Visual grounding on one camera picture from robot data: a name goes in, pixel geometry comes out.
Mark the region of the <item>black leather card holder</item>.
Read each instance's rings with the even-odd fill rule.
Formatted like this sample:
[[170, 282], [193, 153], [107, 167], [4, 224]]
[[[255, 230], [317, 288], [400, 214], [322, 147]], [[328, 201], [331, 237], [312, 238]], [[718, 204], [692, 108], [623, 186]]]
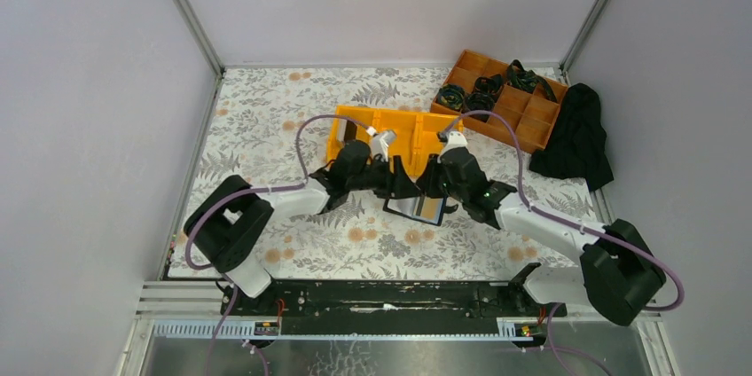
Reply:
[[435, 199], [421, 195], [407, 199], [386, 199], [382, 209], [412, 221], [441, 226], [444, 216], [455, 213], [458, 205], [450, 206], [447, 198]]

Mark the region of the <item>dark grey credit card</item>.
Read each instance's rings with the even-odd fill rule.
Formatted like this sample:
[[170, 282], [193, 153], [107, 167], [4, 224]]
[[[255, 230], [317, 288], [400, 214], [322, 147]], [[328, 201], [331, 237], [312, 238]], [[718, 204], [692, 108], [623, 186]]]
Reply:
[[337, 140], [342, 144], [355, 140], [359, 126], [352, 121], [344, 121], [337, 131]]

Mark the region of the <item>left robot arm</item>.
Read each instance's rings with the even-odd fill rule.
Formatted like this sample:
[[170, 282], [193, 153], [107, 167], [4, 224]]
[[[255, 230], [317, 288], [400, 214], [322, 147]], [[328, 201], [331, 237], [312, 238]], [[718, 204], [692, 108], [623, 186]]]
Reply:
[[241, 176], [225, 178], [184, 223], [185, 248], [197, 247], [208, 259], [209, 268], [244, 295], [257, 297], [272, 281], [252, 256], [267, 225], [331, 212], [353, 191], [369, 191], [384, 200], [412, 199], [421, 194], [400, 157], [372, 154], [367, 143], [352, 140], [303, 184], [253, 187]]

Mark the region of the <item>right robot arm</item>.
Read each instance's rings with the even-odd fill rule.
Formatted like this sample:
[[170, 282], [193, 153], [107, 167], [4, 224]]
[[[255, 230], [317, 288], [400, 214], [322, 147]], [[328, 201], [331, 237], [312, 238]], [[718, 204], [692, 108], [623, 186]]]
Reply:
[[568, 267], [533, 263], [511, 279], [538, 304], [589, 306], [627, 326], [667, 281], [631, 223], [576, 220], [526, 201], [520, 189], [487, 178], [465, 147], [431, 155], [417, 184], [430, 195], [458, 201], [477, 223], [528, 236], [567, 257]]

